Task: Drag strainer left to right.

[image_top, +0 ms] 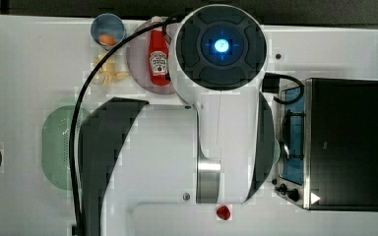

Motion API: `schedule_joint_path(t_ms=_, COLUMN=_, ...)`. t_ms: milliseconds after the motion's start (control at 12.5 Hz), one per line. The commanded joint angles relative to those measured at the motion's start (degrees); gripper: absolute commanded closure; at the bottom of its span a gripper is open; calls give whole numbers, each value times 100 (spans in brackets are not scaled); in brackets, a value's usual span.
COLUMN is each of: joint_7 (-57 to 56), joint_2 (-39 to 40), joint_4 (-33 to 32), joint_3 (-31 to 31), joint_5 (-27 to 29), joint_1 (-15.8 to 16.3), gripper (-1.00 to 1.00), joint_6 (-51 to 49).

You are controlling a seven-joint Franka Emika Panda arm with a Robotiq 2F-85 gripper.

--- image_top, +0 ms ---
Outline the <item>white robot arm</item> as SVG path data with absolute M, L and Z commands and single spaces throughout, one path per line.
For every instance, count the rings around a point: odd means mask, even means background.
M 188 14 L 167 62 L 180 104 L 113 97 L 82 124 L 84 236 L 134 236 L 139 205 L 248 202 L 278 148 L 266 66 L 266 38 L 248 13 L 216 4 Z

